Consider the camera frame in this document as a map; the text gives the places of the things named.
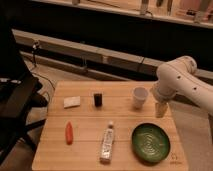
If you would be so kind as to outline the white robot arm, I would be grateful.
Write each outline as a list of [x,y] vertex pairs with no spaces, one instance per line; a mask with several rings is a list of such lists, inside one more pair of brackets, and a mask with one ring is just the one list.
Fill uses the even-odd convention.
[[196,70],[197,63],[190,56],[159,65],[156,70],[158,80],[152,87],[154,98],[165,103],[181,93],[213,117],[213,85],[195,77]]

